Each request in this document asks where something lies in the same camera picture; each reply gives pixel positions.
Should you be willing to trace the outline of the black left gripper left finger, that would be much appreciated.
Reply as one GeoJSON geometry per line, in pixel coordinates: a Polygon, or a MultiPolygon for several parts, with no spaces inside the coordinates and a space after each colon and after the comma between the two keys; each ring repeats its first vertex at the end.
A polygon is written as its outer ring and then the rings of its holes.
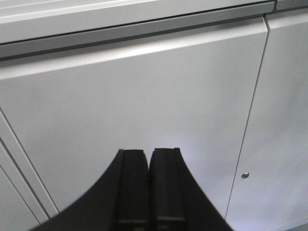
{"type": "Polygon", "coordinates": [[[148,165],[142,150],[118,150],[94,185],[36,231],[146,231],[148,165]]]}

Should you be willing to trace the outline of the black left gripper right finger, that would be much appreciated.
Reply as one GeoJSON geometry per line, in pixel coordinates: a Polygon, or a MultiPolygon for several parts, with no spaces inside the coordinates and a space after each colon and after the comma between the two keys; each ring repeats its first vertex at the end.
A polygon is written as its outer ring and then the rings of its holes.
{"type": "Polygon", "coordinates": [[[179,148],[156,148],[149,174],[155,231],[232,230],[192,176],[179,148]]]}

